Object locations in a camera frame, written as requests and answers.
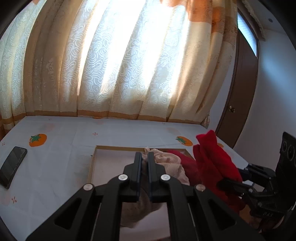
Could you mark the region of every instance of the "red towel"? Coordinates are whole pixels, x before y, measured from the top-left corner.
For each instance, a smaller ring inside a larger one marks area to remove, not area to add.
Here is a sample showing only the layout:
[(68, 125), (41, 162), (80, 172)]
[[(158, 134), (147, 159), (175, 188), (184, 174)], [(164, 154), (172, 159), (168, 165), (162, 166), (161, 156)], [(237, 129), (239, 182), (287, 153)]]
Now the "red towel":
[(214, 131), (196, 136), (199, 145), (193, 146), (195, 160), (175, 150), (169, 150), (181, 158), (181, 164), (189, 178), (190, 185), (202, 183), (216, 196), (226, 202), (230, 208), (239, 213), (244, 209), (245, 203), (233, 194), (227, 194), (217, 188), (217, 182), (227, 177), (237, 182), (242, 182), (242, 177), (230, 156), (217, 145)]

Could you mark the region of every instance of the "sheer curtain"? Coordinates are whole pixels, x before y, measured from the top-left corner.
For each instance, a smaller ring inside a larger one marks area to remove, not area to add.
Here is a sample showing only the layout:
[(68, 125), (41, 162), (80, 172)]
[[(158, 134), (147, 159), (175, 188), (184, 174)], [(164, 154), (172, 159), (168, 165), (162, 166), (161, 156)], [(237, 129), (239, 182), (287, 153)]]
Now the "sheer curtain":
[(199, 124), (236, 34), (235, 0), (30, 3), (0, 40), (4, 129), (25, 115)]

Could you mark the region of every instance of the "screw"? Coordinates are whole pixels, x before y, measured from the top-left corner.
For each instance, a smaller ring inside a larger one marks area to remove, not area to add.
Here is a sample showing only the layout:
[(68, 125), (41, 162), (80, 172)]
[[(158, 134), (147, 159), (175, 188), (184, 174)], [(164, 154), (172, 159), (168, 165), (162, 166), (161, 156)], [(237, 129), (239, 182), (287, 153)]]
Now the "screw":
[(128, 176), (125, 175), (125, 174), (121, 174), (121, 175), (118, 176), (118, 179), (119, 179), (120, 181), (125, 181), (125, 180), (128, 179)]
[(94, 187), (94, 186), (93, 186), (92, 184), (87, 183), (87, 184), (85, 184), (85, 185), (83, 186), (83, 189), (84, 189), (85, 191), (90, 191), (93, 187)]
[(203, 192), (205, 190), (205, 185), (203, 184), (198, 184), (196, 185), (196, 190), (200, 191), (200, 192)]
[(160, 179), (163, 180), (163, 181), (168, 181), (168, 180), (170, 180), (170, 175), (163, 174), (163, 175), (161, 175)]

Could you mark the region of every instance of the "smartphone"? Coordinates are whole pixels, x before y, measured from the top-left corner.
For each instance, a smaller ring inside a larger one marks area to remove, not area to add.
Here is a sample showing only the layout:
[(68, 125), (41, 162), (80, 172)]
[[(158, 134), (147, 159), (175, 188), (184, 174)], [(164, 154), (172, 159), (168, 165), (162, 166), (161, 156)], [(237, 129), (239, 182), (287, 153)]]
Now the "smartphone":
[(13, 177), (26, 154), (27, 149), (15, 146), (3, 163), (0, 169), (0, 184), (6, 189), (10, 187)]

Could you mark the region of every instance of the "white wall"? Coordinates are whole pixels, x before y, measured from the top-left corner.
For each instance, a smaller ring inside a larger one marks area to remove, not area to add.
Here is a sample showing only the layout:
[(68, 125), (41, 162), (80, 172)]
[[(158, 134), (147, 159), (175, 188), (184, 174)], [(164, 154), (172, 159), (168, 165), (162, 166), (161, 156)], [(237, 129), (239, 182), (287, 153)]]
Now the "white wall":
[(208, 130), (215, 131), (218, 126), (219, 120), (221, 118), (221, 115), (227, 100), (227, 96), (228, 96), (228, 92), (229, 92), (229, 88), (232, 80), (233, 70), (234, 70), (234, 62), (235, 62), (235, 54), (232, 57), (232, 61), (228, 68), (228, 72), (221, 86), (219, 94), (217, 95), (217, 98), (210, 110), (210, 124), (209, 124), (209, 127), (207, 128)]
[(296, 51), (288, 36), (265, 33), (253, 103), (234, 150), (250, 163), (275, 169), (283, 132), (296, 136)]

